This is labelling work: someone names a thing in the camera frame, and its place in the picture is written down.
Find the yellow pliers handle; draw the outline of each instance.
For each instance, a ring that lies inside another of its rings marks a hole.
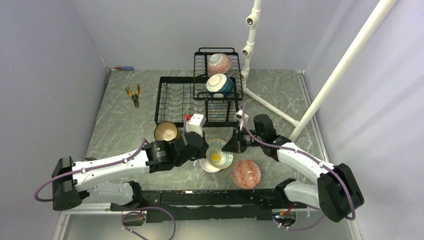
[[[137,90],[135,91],[135,95],[136,96],[138,96],[139,95],[139,93],[140,93],[140,87],[139,87],[139,84],[138,83],[136,83],[135,84],[135,87],[137,88]],[[130,91],[130,86],[126,86],[126,92],[128,93],[128,95],[129,95],[129,97],[130,98],[133,98],[133,94],[131,93],[131,91]]]

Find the red patterned bowl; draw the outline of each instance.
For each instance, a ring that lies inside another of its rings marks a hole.
[[[232,169],[232,180],[242,189],[252,189],[261,180],[261,170],[252,160],[238,161]]]
[[[225,74],[231,69],[231,59],[223,53],[215,53],[207,62],[207,71],[210,75]]]

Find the black wire dish rack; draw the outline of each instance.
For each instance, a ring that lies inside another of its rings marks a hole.
[[[231,60],[231,68],[225,73],[233,83],[231,92],[220,92],[228,95],[227,97],[213,97],[216,92],[206,90],[206,82],[211,77],[208,73],[208,61],[214,54],[225,54]],[[194,73],[193,73],[193,98],[195,100],[209,101],[234,101],[243,99],[243,86],[240,73],[239,54],[232,47],[201,47],[194,53]]]
[[[232,62],[226,75],[233,81],[234,88],[228,97],[212,97],[212,93],[206,91],[206,82],[210,77],[207,71],[208,59],[216,53],[227,54]],[[194,54],[194,77],[160,78],[154,121],[156,124],[173,122],[182,128],[185,115],[203,114],[206,118],[204,127],[237,127],[239,122],[234,115],[242,99],[239,55],[234,48],[199,48]]]

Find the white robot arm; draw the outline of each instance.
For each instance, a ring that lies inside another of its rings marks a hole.
[[[364,203],[364,198],[349,167],[344,164],[336,166],[317,158],[312,160],[312,156],[308,153],[305,155],[305,152],[288,138],[277,135],[271,119],[266,114],[255,116],[253,121],[255,130],[252,130],[251,134],[256,136],[256,140],[252,139],[243,127],[235,127],[231,140],[222,150],[242,153],[247,147],[261,147],[266,156],[293,167],[312,181],[312,184],[302,183],[292,178],[283,181],[275,187],[280,202],[298,202],[321,208],[328,218],[334,222],[340,221],[351,212],[351,209],[347,195],[340,187],[340,182],[329,174],[331,171],[337,172],[348,186],[355,208]],[[52,181],[53,209],[63,211],[74,208],[87,197],[128,208],[139,206],[143,201],[139,183],[130,181],[115,184],[107,181],[133,174],[169,171],[189,160],[204,158],[209,147],[205,142],[204,123],[203,115],[194,114],[186,123],[187,133],[182,134],[181,137],[171,142],[153,141],[135,151],[105,159],[73,162],[70,157],[61,158],[52,178],[63,173],[69,174]],[[276,149],[263,143],[283,148]]]

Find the pipe connector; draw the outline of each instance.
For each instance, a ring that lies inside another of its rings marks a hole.
[[[249,44],[249,42],[247,42],[247,45],[241,50],[241,54],[243,54],[245,57],[250,56],[250,54],[253,52],[254,44],[255,43]]]
[[[243,68],[243,70],[241,70],[240,74],[241,74],[240,77],[241,77],[242,80],[248,79],[248,77],[249,77],[249,69]]]
[[[252,8],[252,13],[249,16],[246,17],[246,24],[249,27],[253,27],[253,26],[257,25],[258,22],[259,22],[260,14],[261,14],[261,10],[256,10],[256,9]]]

